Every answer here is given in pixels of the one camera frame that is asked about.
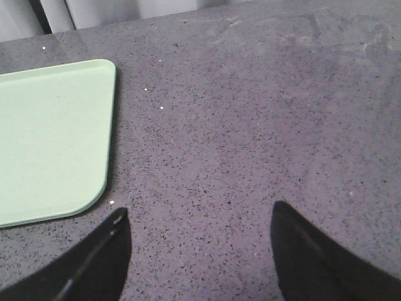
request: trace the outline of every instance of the quartz countertop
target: quartz countertop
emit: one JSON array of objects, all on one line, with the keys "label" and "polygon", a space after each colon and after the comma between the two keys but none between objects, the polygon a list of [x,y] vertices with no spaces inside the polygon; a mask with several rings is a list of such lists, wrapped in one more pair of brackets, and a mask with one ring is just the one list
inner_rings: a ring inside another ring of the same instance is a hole
[{"label": "quartz countertop", "polygon": [[118,68],[105,193],[79,216],[0,230],[0,286],[123,206],[122,300],[283,300],[278,200],[401,277],[401,7],[338,2],[255,0],[0,43],[0,73]]}]

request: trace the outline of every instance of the gray speckled countertop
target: gray speckled countertop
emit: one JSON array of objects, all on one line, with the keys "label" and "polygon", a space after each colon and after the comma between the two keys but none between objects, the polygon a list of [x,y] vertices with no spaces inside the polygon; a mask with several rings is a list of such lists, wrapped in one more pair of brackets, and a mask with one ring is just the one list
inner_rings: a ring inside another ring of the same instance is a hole
[{"label": "gray speckled countertop", "polygon": [[282,300],[269,223],[283,199],[401,277],[400,3],[339,2],[0,43],[0,73],[92,58],[119,70],[107,191],[81,216],[1,230],[0,286],[126,206],[122,300]]}]

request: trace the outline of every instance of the light green tray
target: light green tray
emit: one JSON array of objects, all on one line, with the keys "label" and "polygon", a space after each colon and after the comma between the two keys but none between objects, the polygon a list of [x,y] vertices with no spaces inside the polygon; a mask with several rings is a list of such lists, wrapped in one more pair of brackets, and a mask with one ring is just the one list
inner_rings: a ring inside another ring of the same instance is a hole
[{"label": "light green tray", "polygon": [[0,227],[79,213],[102,195],[115,65],[0,75]]}]

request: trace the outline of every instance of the countertop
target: countertop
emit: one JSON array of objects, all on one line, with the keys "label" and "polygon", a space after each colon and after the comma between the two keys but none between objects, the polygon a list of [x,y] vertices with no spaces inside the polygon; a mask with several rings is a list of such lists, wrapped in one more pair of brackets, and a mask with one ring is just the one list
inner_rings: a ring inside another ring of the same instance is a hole
[{"label": "countertop", "polygon": [[278,200],[401,277],[400,5],[254,1],[0,43],[0,73],[118,68],[107,190],[79,216],[1,230],[0,286],[124,206],[122,300],[282,300]]}]

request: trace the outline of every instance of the tray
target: tray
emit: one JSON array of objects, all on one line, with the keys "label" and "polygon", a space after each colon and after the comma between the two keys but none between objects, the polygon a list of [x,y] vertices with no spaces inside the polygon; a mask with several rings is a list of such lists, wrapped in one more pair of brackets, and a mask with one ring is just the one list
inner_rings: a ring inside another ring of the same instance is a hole
[{"label": "tray", "polygon": [[71,216],[107,180],[115,65],[0,75],[0,227]]}]

